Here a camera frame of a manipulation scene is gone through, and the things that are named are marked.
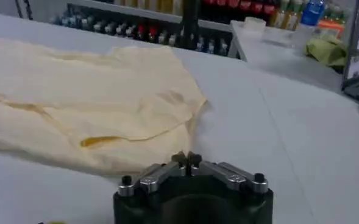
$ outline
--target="beverage bottle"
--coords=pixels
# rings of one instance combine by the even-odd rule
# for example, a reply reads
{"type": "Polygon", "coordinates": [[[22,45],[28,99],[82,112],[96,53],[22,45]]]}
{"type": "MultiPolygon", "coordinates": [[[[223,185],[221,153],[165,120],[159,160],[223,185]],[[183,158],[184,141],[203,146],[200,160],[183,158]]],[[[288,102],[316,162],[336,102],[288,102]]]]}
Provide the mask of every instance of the beverage bottle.
{"type": "Polygon", "coordinates": [[[114,35],[114,28],[116,27],[116,23],[111,22],[107,26],[105,26],[105,33],[108,35],[114,35]]]}
{"type": "Polygon", "coordinates": [[[247,16],[251,15],[251,0],[241,0],[239,4],[240,15],[238,20],[244,21],[247,16]]]}
{"type": "Polygon", "coordinates": [[[93,29],[94,29],[94,32],[100,33],[101,30],[102,30],[102,24],[101,24],[101,22],[96,23],[96,24],[93,26],[93,29]]]}
{"type": "Polygon", "coordinates": [[[341,23],[340,22],[340,16],[342,14],[342,10],[340,9],[340,7],[338,5],[333,5],[333,8],[331,9],[331,14],[329,16],[329,20],[331,22],[335,22],[335,23],[341,23]]]}
{"type": "Polygon", "coordinates": [[[164,30],[164,31],[159,35],[157,43],[158,43],[158,44],[166,44],[166,38],[167,38],[167,31],[164,30]]]}
{"type": "Polygon", "coordinates": [[[254,0],[251,3],[251,16],[262,19],[264,0],[254,0]]]}
{"type": "Polygon", "coordinates": [[[148,9],[158,12],[159,11],[159,1],[158,0],[149,0],[148,9]]]}
{"type": "Polygon", "coordinates": [[[139,9],[148,9],[146,0],[138,0],[137,6],[139,9]]]}
{"type": "Polygon", "coordinates": [[[215,41],[214,40],[209,41],[207,53],[208,54],[214,54],[215,53],[215,41]]]}
{"type": "Polygon", "coordinates": [[[297,49],[303,49],[311,38],[324,11],[323,0],[310,0],[302,12],[301,20],[292,38],[292,45],[297,49]]]}
{"type": "Polygon", "coordinates": [[[173,0],[172,13],[175,15],[183,15],[183,0],[173,0]]]}
{"type": "Polygon", "coordinates": [[[123,37],[123,25],[119,25],[117,28],[116,28],[116,36],[119,36],[119,37],[123,37]]]}
{"type": "Polygon", "coordinates": [[[174,47],[176,41],[177,41],[177,36],[175,34],[172,34],[170,36],[170,38],[168,39],[168,45],[170,45],[171,47],[174,47]]]}
{"type": "Polygon", "coordinates": [[[137,0],[125,0],[125,5],[129,7],[137,7],[137,0]]]}
{"type": "Polygon", "coordinates": [[[148,33],[148,41],[154,43],[156,39],[156,28],[150,27],[148,33]]]}
{"type": "Polygon", "coordinates": [[[82,19],[82,30],[89,30],[90,27],[88,26],[88,20],[87,18],[82,19]]]}
{"type": "Polygon", "coordinates": [[[291,3],[293,9],[289,14],[287,14],[286,25],[284,26],[286,30],[296,29],[302,0],[293,0],[291,3]]]}
{"type": "Polygon", "coordinates": [[[227,0],[216,0],[215,4],[215,16],[217,16],[217,22],[229,23],[229,15],[226,12],[227,0]]]}
{"type": "Polygon", "coordinates": [[[54,24],[54,25],[61,25],[62,20],[60,19],[59,15],[56,15],[56,16],[52,17],[51,19],[49,19],[49,23],[54,24]]]}
{"type": "Polygon", "coordinates": [[[275,14],[275,20],[271,24],[271,26],[274,26],[276,28],[282,28],[283,21],[285,19],[285,16],[287,14],[287,8],[290,0],[282,0],[281,1],[281,7],[275,14]]]}
{"type": "Polygon", "coordinates": [[[215,6],[216,0],[202,0],[201,4],[201,18],[209,21],[214,21],[216,15],[215,14],[215,6]]]}
{"type": "Polygon", "coordinates": [[[144,40],[144,26],[143,25],[138,26],[136,39],[144,40]]]}
{"type": "Polygon", "coordinates": [[[239,3],[240,0],[228,0],[227,13],[230,20],[240,20],[239,3]]]}
{"type": "Polygon", "coordinates": [[[205,40],[204,37],[200,36],[196,45],[196,51],[202,52],[204,50],[205,40]]]}
{"type": "Polygon", "coordinates": [[[69,27],[69,17],[62,18],[62,26],[69,27]]]}
{"type": "Polygon", "coordinates": [[[272,16],[275,13],[277,7],[277,0],[266,0],[265,4],[263,5],[263,20],[265,20],[268,24],[272,16]]]}
{"type": "Polygon", "coordinates": [[[160,0],[160,11],[172,14],[172,0],[160,0]]]}
{"type": "Polygon", "coordinates": [[[226,41],[222,38],[220,39],[220,55],[226,56],[228,53],[228,44],[226,41]]]}

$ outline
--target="water bottle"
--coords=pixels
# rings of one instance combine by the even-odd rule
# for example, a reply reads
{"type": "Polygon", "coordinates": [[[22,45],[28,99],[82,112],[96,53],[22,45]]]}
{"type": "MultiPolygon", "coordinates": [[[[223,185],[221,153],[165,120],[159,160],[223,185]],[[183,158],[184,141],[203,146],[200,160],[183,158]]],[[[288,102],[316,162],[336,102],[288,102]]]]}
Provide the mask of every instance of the water bottle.
{"type": "Polygon", "coordinates": [[[312,37],[312,33],[318,24],[324,11],[323,0],[310,0],[302,12],[301,21],[293,34],[292,45],[302,50],[312,37]]]}

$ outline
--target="white surface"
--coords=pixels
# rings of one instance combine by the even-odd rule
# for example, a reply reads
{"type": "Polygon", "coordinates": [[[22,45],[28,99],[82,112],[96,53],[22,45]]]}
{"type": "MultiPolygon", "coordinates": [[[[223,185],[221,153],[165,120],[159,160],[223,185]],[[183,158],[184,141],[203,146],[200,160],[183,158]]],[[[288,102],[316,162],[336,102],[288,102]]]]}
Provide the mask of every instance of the white surface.
{"type": "MultiPolygon", "coordinates": [[[[1,15],[0,37],[101,53],[112,46],[157,46],[1,15]]],[[[274,223],[359,223],[353,102],[239,60],[174,52],[210,101],[195,152],[264,172],[275,192],[274,223]]],[[[102,177],[0,155],[0,223],[112,223],[114,191],[116,184],[102,177]]]]}
{"type": "Polygon", "coordinates": [[[301,51],[283,47],[290,44],[291,31],[267,27],[260,41],[246,36],[241,25],[242,22],[231,21],[231,47],[250,67],[320,88],[339,91],[341,75],[304,56],[301,51]]]}

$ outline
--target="bottle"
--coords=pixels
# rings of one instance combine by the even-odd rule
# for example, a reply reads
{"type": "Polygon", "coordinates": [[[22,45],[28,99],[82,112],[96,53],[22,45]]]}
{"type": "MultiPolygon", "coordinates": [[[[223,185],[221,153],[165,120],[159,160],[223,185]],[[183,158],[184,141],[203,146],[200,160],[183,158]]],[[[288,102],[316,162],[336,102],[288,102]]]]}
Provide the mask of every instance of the bottle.
{"type": "Polygon", "coordinates": [[[168,39],[168,45],[170,45],[171,47],[174,47],[176,41],[177,41],[177,36],[175,34],[172,34],[170,36],[170,38],[168,39]]]}
{"type": "Polygon", "coordinates": [[[158,0],[149,0],[148,9],[158,12],[159,11],[159,1],[158,0]]]}
{"type": "Polygon", "coordinates": [[[89,26],[88,26],[88,20],[87,18],[83,18],[82,19],[82,30],[89,30],[89,26]]]}
{"type": "Polygon", "coordinates": [[[226,12],[227,0],[216,0],[215,4],[215,16],[217,16],[217,22],[229,23],[229,15],[226,12]]]}
{"type": "Polygon", "coordinates": [[[251,16],[262,19],[264,0],[254,0],[251,3],[251,16]]]}
{"type": "Polygon", "coordinates": [[[156,39],[156,28],[150,27],[148,33],[148,41],[154,43],[156,39]]]}
{"type": "Polygon", "coordinates": [[[290,0],[282,0],[281,1],[281,8],[275,14],[275,20],[274,20],[272,26],[274,26],[276,28],[279,28],[279,29],[282,28],[283,21],[285,19],[286,14],[287,14],[286,10],[288,8],[289,1],[290,0]]]}
{"type": "Polygon", "coordinates": [[[105,26],[105,33],[108,35],[114,35],[114,28],[116,27],[116,23],[111,22],[107,26],[105,26]]]}
{"type": "Polygon", "coordinates": [[[244,21],[247,16],[251,15],[251,0],[241,0],[239,4],[240,15],[238,20],[244,21]]]}
{"type": "Polygon", "coordinates": [[[263,16],[262,19],[266,21],[266,23],[270,23],[271,17],[275,13],[275,8],[277,7],[276,0],[266,0],[263,6],[263,16]]]}
{"type": "Polygon", "coordinates": [[[138,0],[137,6],[139,9],[148,9],[146,0],[138,0]]]}
{"type": "Polygon", "coordinates": [[[202,52],[204,50],[204,44],[205,44],[205,40],[204,37],[200,36],[198,38],[198,42],[197,42],[197,46],[196,46],[196,51],[202,52]]]}
{"type": "Polygon", "coordinates": [[[299,11],[302,4],[302,0],[293,0],[292,2],[293,10],[287,15],[286,20],[286,30],[295,30],[297,27],[297,22],[299,19],[299,11]]]}
{"type": "Polygon", "coordinates": [[[102,24],[101,24],[101,22],[96,23],[96,24],[93,26],[93,29],[94,29],[94,32],[100,33],[101,30],[102,30],[102,24]]]}
{"type": "Polygon", "coordinates": [[[69,17],[62,18],[62,26],[69,27],[69,17]]]}
{"type": "Polygon", "coordinates": [[[137,0],[125,0],[125,5],[137,8],[137,0]]]}
{"type": "Polygon", "coordinates": [[[166,44],[166,37],[167,37],[167,31],[163,31],[160,35],[159,35],[159,37],[158,37],[158,41],[157,41],[157,43],[158,44],[166,44]]]}
{"type": "Polygon", "coordinates": [[[91,30],[94,26],[95,17],[93,15],[87,17],[88,30],[91,30]]]}
{"type": "Polygon", "coordinates": [[[123,27],[122,27],[122,25],[119,25],[119,26],[116,28],[116,36],[119,36],[119,37],[122,37],[122,36],[123,36],[123,27]]]}
{"type": "Polygon", "coordinates": [[[172,14],[172,0],[160,0],[160,11],[172,14]]]}
{"type": "Polygon", "coordinates": [[[220,55],[226,56],[228,53],[228,44],[226,41],[222,38],[220,39],[220,55]]]}
{"type": "Polygon", "coordinates": [[[56,16],[52,17],[51,19],[49,19],[49,23],[51,23],[53,25],[61,25],[62,20],[60,19],[59,15],[56,15],[56,16]]]}
{"type": "Polygon", "coordinates": [[[172,14],[179,16],[183,15],[183,0],[173,0],[172,14]]]}
{"type": "Polygon", "coordinates": [[[329,20],[334,23],[341,23],[340,22],[340,16],[342,14],[342,10],[338,5],[334,5],[331,11],[331,14],[329,16],[329,20]]]}
{"type": "Polygon", "coordinates": [[[138,25],[136,39],[144,40],[144,26],[138,25]]]}
{"type": "Polygon", "coordinates": [[[214,40],[209,41],[207,53],[208,54],[214,54],[215,53],[215,41],[214,40]]]}
{"type": "Polygon", "coordinates": [[[333,4],[325,4],[324,5],[324,13],[321,16],[322,20],[328,20],[330,18],[330,15],[332,13],[333,4]]]}
{"type": "Polygon", "coordinates": [[[229,15],[230,20],[240,19],[239,3],[240,0],[228,0],[227,13],[229,15]]]}
{"type": "Polygon", "coordinates": [[[313,31],[318,24],[320,17],[324,11],[323,0],[311,0],[305,10],[299,25],[292,37],[292,45],[296,49],[303,49],[311,38],[313,31]]]}

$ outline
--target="store shelf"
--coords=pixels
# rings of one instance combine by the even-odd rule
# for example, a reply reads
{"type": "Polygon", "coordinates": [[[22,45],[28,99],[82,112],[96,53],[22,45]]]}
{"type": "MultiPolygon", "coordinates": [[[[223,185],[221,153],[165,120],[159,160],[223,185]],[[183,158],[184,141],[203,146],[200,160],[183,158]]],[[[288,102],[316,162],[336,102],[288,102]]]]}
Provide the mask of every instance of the store shelf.
{"type": "MultiPolygon", "coordinates": [[[[111,11],[111,12],[116,12],[116,13],[122,13],[122,14],[126,14],[126,15],[140,16],[140,17],[144,17],[144,18],[156,19],[156,20],[166,21],[166,22],[170,22],[170,23],[180,23],[182,21],[181,16],[167,14],[167,13],[154,12],[154,11],[150,11],[150,10],[138,9],[138,8],[133,8],[133,7],[127,7],[127,6],[123,6],[123,5],[114,5],[114,4],[104,3],[104,2],[93,1],[93,0],[66,0],[66,1],[67,1],[67,3],[74,4],[74,5],[80,5],[80,6],[90,7],[90,8],[94,8],[94,9],[101,9],[101,10],[106,10],[106,11],[111,11]]],[[[198,25],[203,28],[230,32],[230,27],[227,24],[215,23],[215,22],[206,21],[206,20],[199,20],[198,25]]]]}

